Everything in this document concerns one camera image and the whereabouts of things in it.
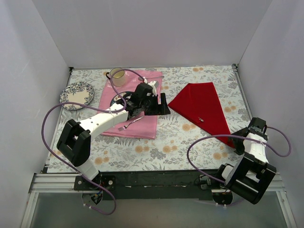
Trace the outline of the silver fork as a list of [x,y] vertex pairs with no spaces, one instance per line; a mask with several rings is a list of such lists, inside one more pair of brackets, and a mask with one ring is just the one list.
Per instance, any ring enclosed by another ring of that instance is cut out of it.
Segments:
[[143,119],[143,118],[144,118],[144,116],[140,116],[140,117],[138,117],[137,119],[134,119],[134,120],[132,120],[131,122],[129,122],[127,125],[124,125],[124,126],[118,128],[118,130],[119,130],[119,131],[124,131],[124,130],[126,130],[131,124],[133,124],[133,123],[135,123],[135,122],[137,122],[137,121],[139,121],[139,120],[141,120],[141,119]]

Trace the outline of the red cloth napkin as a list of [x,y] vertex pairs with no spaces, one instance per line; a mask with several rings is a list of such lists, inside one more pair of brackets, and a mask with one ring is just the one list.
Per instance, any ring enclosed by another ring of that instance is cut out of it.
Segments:
[[168,104],[168,107],[210,135],[230,135],[218,94],[212,82],[188,83]]

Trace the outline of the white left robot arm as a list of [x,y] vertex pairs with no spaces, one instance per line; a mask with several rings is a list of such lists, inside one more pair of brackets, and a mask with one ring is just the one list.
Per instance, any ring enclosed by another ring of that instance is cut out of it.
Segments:
[[71,119],[65,124],[57,142],[57,149],[84,175],[85,185],[89,189],[96,190],[101,184],[99,171],[90,161],[93,139],[117,124],[137,118],[141,113],[145,116],[171,113],[165,93],[156,94],[156,84],[157,81],[140,83],[130,97],[120,96],[120,99],[104,112],[79,122]]

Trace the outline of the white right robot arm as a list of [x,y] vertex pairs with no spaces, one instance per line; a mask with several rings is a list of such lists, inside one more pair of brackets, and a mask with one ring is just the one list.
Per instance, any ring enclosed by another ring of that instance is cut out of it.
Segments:
[[254,117],[248,127],[229,137],[240,155],[236,165],[223,164],[215,176],[215,184],[229,189],[252,204],[257,204],[276,175],[276,168],[266,158],[266,121]]

